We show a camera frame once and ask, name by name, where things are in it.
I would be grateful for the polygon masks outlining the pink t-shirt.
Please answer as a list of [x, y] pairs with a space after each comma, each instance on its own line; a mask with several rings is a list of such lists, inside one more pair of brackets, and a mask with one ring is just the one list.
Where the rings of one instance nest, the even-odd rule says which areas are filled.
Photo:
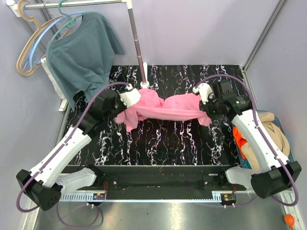
[[121, 112], [115, 118], [118, 124], [124, 123], [128, 132], [136, 129], [145, 119], [168, 121], [188, 121], [197, 119], [201, 126], [209, 126], [211, 119], [199, 109], [201, 97], [193, 93], [178, 94], [162, 99], [155, 90], [140, 89], [140, 100]]

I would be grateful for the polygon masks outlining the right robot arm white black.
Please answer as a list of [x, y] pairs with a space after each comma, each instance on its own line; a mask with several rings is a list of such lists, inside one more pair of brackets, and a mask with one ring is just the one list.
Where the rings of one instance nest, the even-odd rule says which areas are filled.
[[265, 199], [289, 188], [295, 193], [294, 203], [298, 202], [295, 185], [301, 165], [291, 162], [274, 143], [260, 121], [252, 95], [238, 96], [229, 80], [210, 86], [199, 83], [194, 87], [203, 103], [202, 109], [210, 118], [225, 115], [246, 138], [259, 164], [258, 170], [232, 167], [218, 177], [218, 185], [224, 190], [234, 184], [252, 188], [258, 197]]

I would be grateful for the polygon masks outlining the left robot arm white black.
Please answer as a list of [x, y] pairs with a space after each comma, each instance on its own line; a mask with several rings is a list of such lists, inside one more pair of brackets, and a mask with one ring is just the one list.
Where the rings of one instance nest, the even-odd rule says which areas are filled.
[[84, 187], [100, 189], [105, 174], [94, 165], [84, 166], [64, 176], [61, 173], [74, 156], [125, 109], [127, 106], [122, 94], [111, 89], [102, 91], [93, 103], [88, 104], [86, 115], [79, 117], [82, 121], [70, 127], [64, 138], [39, 164], [29, 171], [21, 169], [17, 173], [20, 194], [25, 194], [38, 208], [47, 211], [68, 193]]

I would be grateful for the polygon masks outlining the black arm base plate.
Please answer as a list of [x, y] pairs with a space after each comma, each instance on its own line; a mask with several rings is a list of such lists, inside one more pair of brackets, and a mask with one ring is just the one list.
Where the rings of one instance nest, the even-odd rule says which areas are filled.
[[246, 191], [226, 181], [222, 166], [98, 166], [110, 202], [217, 201], [218, 193]]

